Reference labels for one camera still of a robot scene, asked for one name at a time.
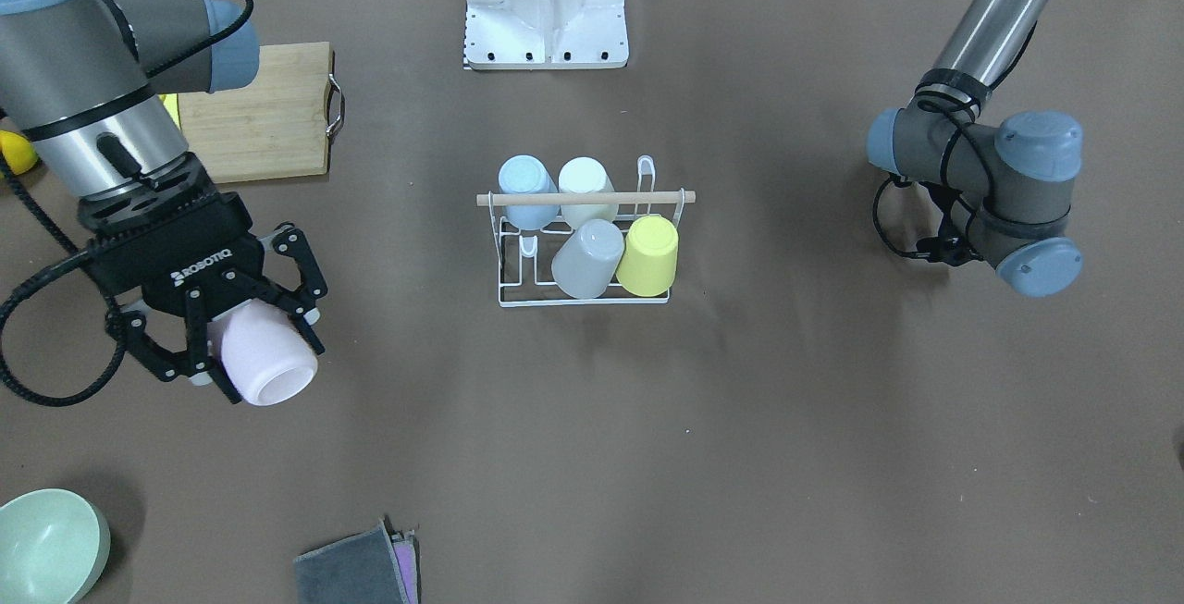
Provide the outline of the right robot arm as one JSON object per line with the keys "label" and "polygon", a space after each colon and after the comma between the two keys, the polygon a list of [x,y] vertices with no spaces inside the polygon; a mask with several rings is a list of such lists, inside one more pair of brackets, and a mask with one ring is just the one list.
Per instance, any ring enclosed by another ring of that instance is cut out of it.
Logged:
{"label": "right robot arm", "polygon": [[72,396],[46,396],[4,364],[25,401],[86,401],[135,358],[156,379],[215,385],[271,406],[313,383],[328,291],[295,225],[253,234],[165,107],[166,94],[246,86],[260,63],[253,0],[4,0],[4,117],[78,199],[92,240],[77,246],[4,166],[4,178],[67,258],[4,301],[4,321],[56,279],[84,272],[107,304],[116,349]]}

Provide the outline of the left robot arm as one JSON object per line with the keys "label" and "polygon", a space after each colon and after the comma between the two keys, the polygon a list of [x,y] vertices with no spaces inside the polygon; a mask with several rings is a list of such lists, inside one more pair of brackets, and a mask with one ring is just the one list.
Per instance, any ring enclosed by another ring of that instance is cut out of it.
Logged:
{"label": "left robot arm", "polygon": [[1077,279],[1083,257],[1066,236],[1082,167],[1082,126],[1040,110],[982,126],[1049,0],[973,0],[907,107],[888,108],[866,141],[884,187],[918,184],[942,213],[937,233],[897,257],[960,266],[982,261],[1014,291],[1047,297]]}

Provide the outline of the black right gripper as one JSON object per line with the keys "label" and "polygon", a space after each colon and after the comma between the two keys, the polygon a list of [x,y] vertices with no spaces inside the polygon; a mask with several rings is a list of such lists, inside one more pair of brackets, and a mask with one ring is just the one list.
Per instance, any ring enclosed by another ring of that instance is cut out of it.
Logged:
{"label": "black right gripper", "polygon": [[[135,303],[107,313],[105,330],[109,336],[122,330],[127,351],[157,379],[186,375],[198,386],[215,384],[229,401],[242,401],[212,354],[210,323],[247,296],[278,308],[314,356],[326,351],[314,325],[328,284],[303,230],[283,221],[257,240],[240,195],[215,189],[194,153],[167,166],[156,182],[81,200],[78,220],[94,234],[92,261],[84,268],[99,288],[111,295],[143,291]],[[300,285],[287,289],[264,277],[264,253],[292,261]],[[247,275],[247,296],[223,285],[229,266]],[[147,334],[149,309],[184,320],[185,351],[165,351]]]}

